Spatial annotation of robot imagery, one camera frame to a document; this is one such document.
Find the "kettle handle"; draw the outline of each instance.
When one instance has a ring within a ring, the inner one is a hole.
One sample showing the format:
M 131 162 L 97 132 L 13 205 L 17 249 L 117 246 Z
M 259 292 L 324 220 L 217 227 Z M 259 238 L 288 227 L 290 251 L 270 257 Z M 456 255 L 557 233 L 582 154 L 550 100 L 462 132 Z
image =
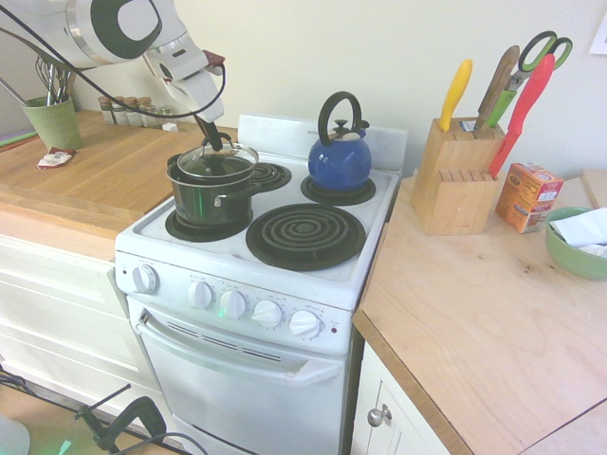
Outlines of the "kettle handle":
M 331 145 L 329 138 L 329 118 L 333 109 L 343 100 L 349 100 L 352 105 L 352 129 L 350 131 L 357 133 L 362 124 L 362 110 L 357 98 L 349 92 L 337 92 L 331 95 L 322 105 L 321 114 L 319 115 L 319 136 L 322 145 L 328 147 Z

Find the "baking soda box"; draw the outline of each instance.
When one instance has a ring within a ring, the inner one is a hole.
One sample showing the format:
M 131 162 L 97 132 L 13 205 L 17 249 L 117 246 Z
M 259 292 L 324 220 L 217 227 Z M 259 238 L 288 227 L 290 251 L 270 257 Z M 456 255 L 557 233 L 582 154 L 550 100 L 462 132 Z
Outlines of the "baking soda box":
M 495 211 L 519 232 L 543 228 L 562 188 L 562 179 L 533 163 L 510 166 Z

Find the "white wall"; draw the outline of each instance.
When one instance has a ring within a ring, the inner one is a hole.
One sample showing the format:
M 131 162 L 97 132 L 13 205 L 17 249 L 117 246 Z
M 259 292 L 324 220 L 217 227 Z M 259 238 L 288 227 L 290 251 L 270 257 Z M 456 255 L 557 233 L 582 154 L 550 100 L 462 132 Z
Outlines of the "white wall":
M 42 97 L 45 87 L 36 76 L 36 53 L 0 31 L 0 77 L 25 100 Z M 31 129 L 21 104 L 0 87 L 0 136 Z
M 407 129 L 407 174 L 423 154 L 451 79 L 466 58 L 469 87 L 455 111 L 476 115 L 504 51 L 553 29 L 574 42 L 527 117 L 512 161 L 534 161 L 563 177 L 607 169 L 607 56 L 588 50 L 607 11 L 604 0 L 175 0 L 200 47 L 227 57 L 226 114 L 315 118 L 333 92 L 359 98 L 372 125 Z M 175 103 L 142 61 L 90 71 L 111 93 Z M 78 82 L 80 106 L 97 94 Z M 512 107 L 501 121 L 505 129 Z

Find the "oven door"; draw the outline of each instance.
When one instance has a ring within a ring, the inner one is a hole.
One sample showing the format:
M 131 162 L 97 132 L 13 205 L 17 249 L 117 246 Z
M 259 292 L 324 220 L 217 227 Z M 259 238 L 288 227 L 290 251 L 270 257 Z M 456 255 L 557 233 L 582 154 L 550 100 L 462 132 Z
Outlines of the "oven door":
M 150 310 L 136 324 L 172 413 L 244 453 L 336 455 L 346 357 L 201 328 Z

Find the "pot lid handle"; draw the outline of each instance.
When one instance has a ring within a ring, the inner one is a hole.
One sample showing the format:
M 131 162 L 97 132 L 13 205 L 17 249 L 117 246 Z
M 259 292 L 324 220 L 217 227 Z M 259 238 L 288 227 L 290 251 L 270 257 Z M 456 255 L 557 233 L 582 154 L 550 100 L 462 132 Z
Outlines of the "pot lid handle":
M 230 143 L 231 148 L 232 148 L 232 149 L 234 148 L 234 144 L 233 144 L 233 142 L 231 141 L 231 136 L 230 136 L 228 133 L 217 133 L 217 134 L 218 134 L 218 136 L 219 136 L 219 137 L 224 138 L 224 139 L 227 139 L 227 140 L 228 140 L 228 142 Z M 202 144 L 201 144 L 201 145 L 202 145 L 202 151 L 200 152 L 200 155 L 201 155 L 201 156 L 205 154 L 205 147 L 206 147 L 207 145 L 209 145 L 209 144 L 211 144 L 211 141 L 209 140 L 209 138 L 208 138 L 208 137 L 205 137 L 204 139 L 202 139 Z
M 362 123 L 362 111 L 360 109 L 360 103 L 357 98 L 349 92 L 337 92 L 331 95 L 322 106 L 321 114 L 319 115 L 319 136 L 321 138 L 322 145 L 328 147 L 331 145 L 331 139 L 329 138 L 329 118 L 333 109 L 342 102 L 343 100 L 350 101 L 352 105 L 352 129 L 353 133 L 360 131 L 360 125 Z

